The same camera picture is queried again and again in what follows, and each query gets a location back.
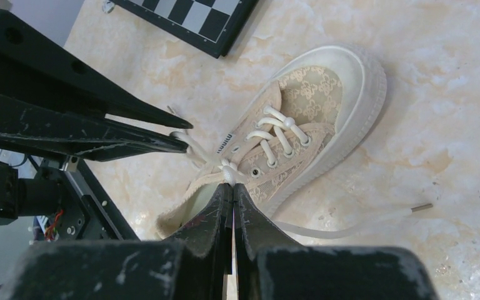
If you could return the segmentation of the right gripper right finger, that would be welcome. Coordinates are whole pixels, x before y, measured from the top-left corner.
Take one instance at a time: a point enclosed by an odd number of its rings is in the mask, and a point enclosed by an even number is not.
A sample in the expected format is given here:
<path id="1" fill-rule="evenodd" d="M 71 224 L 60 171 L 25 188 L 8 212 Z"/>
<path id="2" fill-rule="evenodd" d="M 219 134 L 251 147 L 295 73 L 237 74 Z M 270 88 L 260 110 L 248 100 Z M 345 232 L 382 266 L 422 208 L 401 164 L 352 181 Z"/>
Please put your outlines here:
<path id="1" fill-rule="evenodd" d="M 233 189 L 239 299 L 437 299 L 422 262 L 400 247 L 303 246 Z"/>

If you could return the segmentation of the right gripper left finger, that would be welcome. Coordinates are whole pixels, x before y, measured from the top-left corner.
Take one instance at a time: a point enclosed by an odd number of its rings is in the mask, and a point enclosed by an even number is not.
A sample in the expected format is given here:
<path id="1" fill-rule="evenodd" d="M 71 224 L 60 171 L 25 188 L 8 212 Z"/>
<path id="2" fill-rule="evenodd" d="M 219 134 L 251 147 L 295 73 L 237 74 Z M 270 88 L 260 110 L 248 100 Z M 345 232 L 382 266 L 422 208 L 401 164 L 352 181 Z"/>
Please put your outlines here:
<path id="1" fill-rule="evenodd" d="M 82 240 L 35 244 L 1 299 L 225 299 L 231 271 L 233 188 L 162 241 Z"/>

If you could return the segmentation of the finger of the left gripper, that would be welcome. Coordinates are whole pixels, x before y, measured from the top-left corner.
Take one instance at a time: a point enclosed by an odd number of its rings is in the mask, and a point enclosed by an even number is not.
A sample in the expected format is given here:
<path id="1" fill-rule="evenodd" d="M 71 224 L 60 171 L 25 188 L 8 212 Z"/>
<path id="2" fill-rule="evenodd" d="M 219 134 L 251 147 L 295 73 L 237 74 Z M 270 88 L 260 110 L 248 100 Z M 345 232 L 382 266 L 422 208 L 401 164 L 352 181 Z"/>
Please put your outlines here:
<path id="1" fill-rule="evenodd" d="M 58 112 L 107 114 L 171 128 L 192 124 L 139 100 L 13 13 L 0 9 L 0 94 Z"/>
<path id="2" fill-rule="evenodd" d="M 74 156 L 106 162 L 153 152 L 185 153 L 187 144 L 120 122 L 54 112 L 0 94 L 0 148 L 45 158 Z"/>

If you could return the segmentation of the white shoelace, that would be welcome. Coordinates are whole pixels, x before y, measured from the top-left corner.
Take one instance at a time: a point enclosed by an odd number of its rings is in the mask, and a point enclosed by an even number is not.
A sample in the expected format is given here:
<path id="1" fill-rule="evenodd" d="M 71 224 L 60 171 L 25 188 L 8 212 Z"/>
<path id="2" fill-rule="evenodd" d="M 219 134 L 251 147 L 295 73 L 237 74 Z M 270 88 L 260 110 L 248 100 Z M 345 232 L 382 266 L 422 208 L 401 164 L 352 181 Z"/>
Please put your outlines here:
<path id="1" fill-rule="evenodd" d="M 256 206 L 268 217 L 295 191 L 324 174 L 346 157 L 330 154 L 338 140 L 328 123 L 296 125 L 295 120 L 266 106 L 250 130 L 243 122 L 224 140 L 218 152 L 207 152 L 186 131 L 171 136 L 187 143 L 187 157 L 202 173 L 188 187 L 185 201 L 162 215 L 166 235 L 193 219 L 208 203 L 218 184 L 244 184 Z"/>

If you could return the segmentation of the beige lace sneaker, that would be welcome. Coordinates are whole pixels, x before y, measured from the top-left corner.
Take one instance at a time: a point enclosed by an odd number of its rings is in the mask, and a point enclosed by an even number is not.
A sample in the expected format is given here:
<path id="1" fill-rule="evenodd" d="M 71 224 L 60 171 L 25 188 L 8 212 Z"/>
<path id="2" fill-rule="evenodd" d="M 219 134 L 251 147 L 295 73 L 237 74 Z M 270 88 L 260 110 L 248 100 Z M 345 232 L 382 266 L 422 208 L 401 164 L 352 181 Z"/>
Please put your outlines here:
<path id="1" fill-rule="evenodd" d="M 200 171 L 182 201 L 158 216 L 159 236 L 195 220 L 221 183 L 244 184 L 254 205 L 272 217 L 364 139 L 386 93 L 385 70 L 372 54 L 345 44 L 321 46 L 275 73 L 217 150 L 206 151 L 186 131 L 174 131 Z"/>

